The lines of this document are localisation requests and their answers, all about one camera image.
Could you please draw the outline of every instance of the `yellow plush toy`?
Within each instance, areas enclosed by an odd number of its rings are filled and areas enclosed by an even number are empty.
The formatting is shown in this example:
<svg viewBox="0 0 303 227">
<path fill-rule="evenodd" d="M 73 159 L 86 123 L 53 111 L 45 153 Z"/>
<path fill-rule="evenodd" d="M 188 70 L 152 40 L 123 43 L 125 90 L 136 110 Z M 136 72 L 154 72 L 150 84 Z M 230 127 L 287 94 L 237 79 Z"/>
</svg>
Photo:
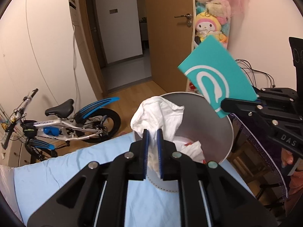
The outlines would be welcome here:
<svg viewBox="0 0 303 227">
<path fill-rule="evenodd" d="M 221 32 L 221 24 L 216 17 L 212 16 L 208 11 L 199 13 L 195 20 L 196 35 L 202 42 L 208 35 L 213 35 L 220 42 L 224 43 L 227 37 Z"/>
</svg>

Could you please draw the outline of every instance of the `blue bedsheet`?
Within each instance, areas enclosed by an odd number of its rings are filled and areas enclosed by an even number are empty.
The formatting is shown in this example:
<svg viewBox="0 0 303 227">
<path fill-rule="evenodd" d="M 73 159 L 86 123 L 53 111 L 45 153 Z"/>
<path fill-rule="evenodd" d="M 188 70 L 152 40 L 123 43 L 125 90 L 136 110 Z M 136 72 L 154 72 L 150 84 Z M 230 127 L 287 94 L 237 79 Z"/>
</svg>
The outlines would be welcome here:
<svg viewBox="0 0 303 227">
<path fill-rule="evenodd" d="M 27 224 L 30 215 L 90 161 L 100 164 L 112 161 L 128 151 L 132 142 L 133 134 L 129 133 L 64 156 L 15 168 L 16 197 L 24 223 Z M 249 190 L 228 161 L 221 166 Z M 125 226 L 180 226 L 178 193 L 157 189 L 148 180 L 129 181 Z"/>
</svg>

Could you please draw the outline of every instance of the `teal card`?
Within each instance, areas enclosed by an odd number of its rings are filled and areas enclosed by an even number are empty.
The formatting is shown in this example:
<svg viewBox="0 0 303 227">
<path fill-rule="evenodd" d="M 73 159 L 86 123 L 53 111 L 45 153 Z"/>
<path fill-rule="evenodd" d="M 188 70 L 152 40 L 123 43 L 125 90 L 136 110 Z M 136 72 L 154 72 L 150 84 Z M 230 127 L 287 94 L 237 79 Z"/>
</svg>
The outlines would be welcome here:
<svg viewBox="0 0 303 227">
<path fill-rule="evenodd" d="M 213 36 L 208 36 L 178 66 L 198 88 L 220 118 L 224 98 L 255 101 L 257 95 L 248 79 L 228 51 Z"/>
</svg>

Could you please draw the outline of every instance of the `white wall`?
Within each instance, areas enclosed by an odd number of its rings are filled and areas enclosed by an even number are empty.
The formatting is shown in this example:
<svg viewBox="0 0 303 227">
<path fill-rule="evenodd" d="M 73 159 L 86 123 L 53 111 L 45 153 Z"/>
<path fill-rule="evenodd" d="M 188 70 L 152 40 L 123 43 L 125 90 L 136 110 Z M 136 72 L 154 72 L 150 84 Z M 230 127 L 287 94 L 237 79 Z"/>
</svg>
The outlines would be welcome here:
<svg viewBox="0 0 303 227">
<path fill-rule="evenodd" d="M 137 0 L 96 0 L 96 7 L 107 62 L 142 54 Z"/>
<path fill-rule="evenodd" d="M 228 50 L 272 75 L 276 87 L 296 89 L 289 37 L 303 38 L 303 18 L 292 0 L 250 0 L 244 18 L 232 18 Z M 256 74 L 256 80 L 258 88 L 269 87 L 266 76 Z"/>
<path fill-rule="evenodd" d="M 96 100 L 77 44 L 79 107 Z M 35 88 L 27 119 L 53 117 L 45 109 L 76 99 L 73 72 L 73 27 L 68 0 L 12 0 L 0 19 L 0 103 L 8 113 Z"/>
</svg>

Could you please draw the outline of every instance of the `black saddle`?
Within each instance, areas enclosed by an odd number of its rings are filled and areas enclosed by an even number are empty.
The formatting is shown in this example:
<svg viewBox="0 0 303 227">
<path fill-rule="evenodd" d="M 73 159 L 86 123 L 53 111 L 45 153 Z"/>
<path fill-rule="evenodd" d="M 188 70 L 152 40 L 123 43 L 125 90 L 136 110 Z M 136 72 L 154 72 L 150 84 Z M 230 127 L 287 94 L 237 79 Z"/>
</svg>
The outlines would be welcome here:
<svg viewBox="0 0 303 227">
<path fill-rule="evenodd" d="M 54 115 L 58 116 L 61 119 L 65 119 L 73 112 L 73 110 L 74 110 L 73 104 L 74 104 L 74 100 L 69 99 L 66 102 L 63 102 L 59 106 L 51 107 L 49 109 L 46 109 L 45 115 L 49 116 L 49 115 L 54 114 Z"/>
</svg>

